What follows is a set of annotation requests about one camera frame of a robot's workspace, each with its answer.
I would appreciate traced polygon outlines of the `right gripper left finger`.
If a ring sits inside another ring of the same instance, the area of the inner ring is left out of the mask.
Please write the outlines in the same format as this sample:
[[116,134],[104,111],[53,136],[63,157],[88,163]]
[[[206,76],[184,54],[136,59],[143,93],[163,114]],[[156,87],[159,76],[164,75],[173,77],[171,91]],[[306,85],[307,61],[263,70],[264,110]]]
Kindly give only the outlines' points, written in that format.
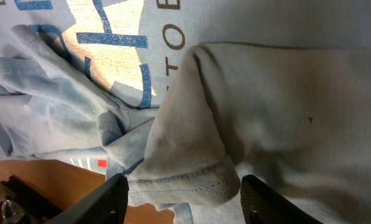
[[46,224],[123,224],[128,192],[127,178],[116,174]]

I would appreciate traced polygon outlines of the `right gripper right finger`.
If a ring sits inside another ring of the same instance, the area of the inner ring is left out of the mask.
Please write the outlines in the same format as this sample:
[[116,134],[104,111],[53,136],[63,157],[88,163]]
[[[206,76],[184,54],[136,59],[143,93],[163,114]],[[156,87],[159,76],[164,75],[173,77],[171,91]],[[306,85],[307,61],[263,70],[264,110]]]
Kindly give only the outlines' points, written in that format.
[[254,175],[242,178],[240,195],[246,224],[322,224]]

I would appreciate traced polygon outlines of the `light blue printed t-shirt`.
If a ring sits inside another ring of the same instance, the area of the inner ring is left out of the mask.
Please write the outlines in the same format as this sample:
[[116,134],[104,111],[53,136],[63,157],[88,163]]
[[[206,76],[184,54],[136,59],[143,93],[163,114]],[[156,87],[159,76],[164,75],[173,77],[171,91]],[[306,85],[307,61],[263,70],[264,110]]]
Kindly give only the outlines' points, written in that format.
[[0,1],[0,160],[51,159],[176,223],[244,223],[248,174],[371,223],[371,1]]

